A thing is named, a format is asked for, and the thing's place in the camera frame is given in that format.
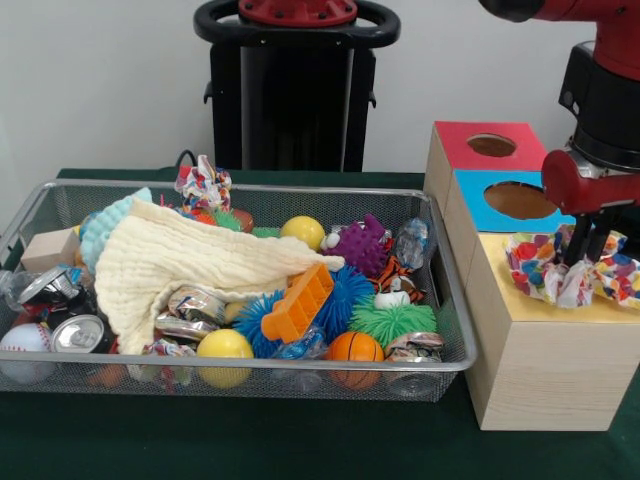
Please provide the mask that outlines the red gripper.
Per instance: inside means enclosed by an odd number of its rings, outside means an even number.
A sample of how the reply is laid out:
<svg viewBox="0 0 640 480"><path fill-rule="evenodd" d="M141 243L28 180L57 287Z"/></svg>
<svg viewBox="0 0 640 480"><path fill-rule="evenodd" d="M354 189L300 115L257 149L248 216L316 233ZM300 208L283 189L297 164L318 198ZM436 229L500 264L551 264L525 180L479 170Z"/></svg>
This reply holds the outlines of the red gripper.
<svg viewBox="0 0 640 480"><path fill-rule="evenodd" d="M588 247L589 260L595 263L600 259L624 211L612 207L639 205L638 173L597 166L571 149L546 155L542 186L546 198L564 215L576 216L564 256L568 267L582 261Z"/></svg>

